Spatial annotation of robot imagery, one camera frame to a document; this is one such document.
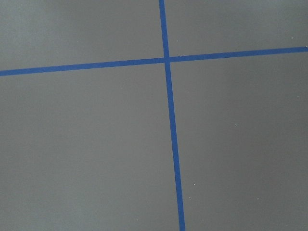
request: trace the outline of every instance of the gray surface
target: gray surface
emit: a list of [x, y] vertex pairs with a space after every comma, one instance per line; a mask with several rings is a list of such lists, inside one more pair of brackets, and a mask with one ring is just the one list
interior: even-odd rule
[[187, 230], [308, 230], [308, 54], [172, 73]]
[[3, 0], [0, 22], [0, 70], [163, 56], [156, 0]]
[[0, 226], [179, 228], [164, 66], [0, 78]]
[[166, 0], [170, 55], [308, 45], [307, 0]]

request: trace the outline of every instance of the gray tile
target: gray tile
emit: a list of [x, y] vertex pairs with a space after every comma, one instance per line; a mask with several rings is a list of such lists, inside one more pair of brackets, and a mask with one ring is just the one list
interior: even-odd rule
[[306, 0], [166, 0], [171, 55], [308, 45]]
[[307, 230], [308, 54], [172, 73], [187, 230]]
[[0, 224], [178, 230], [164, 66], [0, 78]]
[[163, 55], [158, 1], [1, 1], [0, 16], [0, 70]]

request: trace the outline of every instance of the blue tape line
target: blue tape line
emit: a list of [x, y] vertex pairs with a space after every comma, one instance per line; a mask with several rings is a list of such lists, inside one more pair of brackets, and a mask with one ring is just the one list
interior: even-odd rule
[[287, 54], [287, 53], [299, 53], [299, 52], [308, 52], [308, 48], [290, 47], [290, 48], [267, 49], [267, 50], [256, 50], [256, 51], [237, 51], [237, 52], [225, 52], [225, 53], [214, 53], [214, 54], [173, 56], [170, 57], [170, 62], [184, 62], [184, 61], [195, 61], [195, 60], [206, 60], [206, 59], [224, 59], [224, 58], [234, 58], [234, 57], [258, 56], [258, 55], [269, 55], [269, 54]]
[[119, 66], [132, 66], [132, 65], [144, 65], [144, 64], [162, 64], [164, 58], [153, 59], [136, 59], [136, 60], [124, 60], [113, 61], [104, 63], [92, 63], [92, 64], [73, 64], [63, 66], [47, 66], [47, 67], [34, 67], [15, 70], [3, 70], [0, 71], [0, 76], [12, 76], [12, 75], [24, 75], [34, 73], [56, 72], [56, 71], [72, 71], [72, 70], [84, 70], [94, 68], [106, 68], [106, 67], [119, 67]]
[[167, 96], [168, 96], [168, 107], [169, 107], [169, 120], [170, 120], [170, 130], [171, 130], [175, 185], [176, 185], [177, 202], [178, 202], [179, 227], [180, 231], [185, 231], [184, 206], [183, 206], [182, 185], [181, 185], [181, 175], [180, 175], [180, 160], [179, 160], [177, 129], [176, 129], [175, 112], [174, 112], [172, 78], [171, 78], [168, 34], [167, 34], [167, 21], [166, 21], [164, 0], [159, 0], [159, 11], [160, 11], [160, 22], [161, 22], [163, 48], [164, 48], [166, 85], [167, 85]]
[[34, 73], [44, 73], [44, 72], [106, 68], [106, 67], [120, 67], [120, 66], [132, 66], [132, 65], [144, 65], [144, 64], [163, 64], [165, 62], [165, 59], [168, 59], [170, 63], [173, 63], [173, 62], [185, 62], [185, 61], [206, 60], [206, 59], [224, 59], [224, 58], [258, 56], [258, 55], [269, 55], [269, 54], [308, 52], [307, 47], [290, 47], [290, 48], [256, 50], [256, 51], [237, 51], [237, 52], [197, 54], [197, 55], [184, 55], [184, 56], [169, 57], [169, 50], [166, 49], [168, 47], [168, 40], [163, 40], [163, 43], [166, 43], [164, 45], [165, 58], [136, 59], [136, 60], [113, 61], [113, 62], [104, 62], [104, 63], [73, 64], [73, 65], [62, 65], [62, 66], [24, 68], [24, 69], [15, 69], [15, 70], [2, 70], [0, 71], [0, 77], [1, 76], [34, 74]]

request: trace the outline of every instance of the floor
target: floor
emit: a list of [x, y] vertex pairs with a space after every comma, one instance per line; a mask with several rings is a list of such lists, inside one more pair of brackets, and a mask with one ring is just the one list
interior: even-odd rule
[[0, 226], [308, 230], [307, 0], [0, 2]]

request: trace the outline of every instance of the gray floor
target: gray floor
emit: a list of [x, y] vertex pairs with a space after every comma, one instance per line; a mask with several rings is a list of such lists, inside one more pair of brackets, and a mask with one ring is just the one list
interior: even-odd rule
[[[166, 0], [170, 55], [305, 47], [308, 2]], [[0, 70], [163, 57], [156, 0], [0, 1]], [[171, 64], [187, 231], [308, 230], [308, 53]], [[179, 230], [163, 64], [0, 77], [0, 227]]]

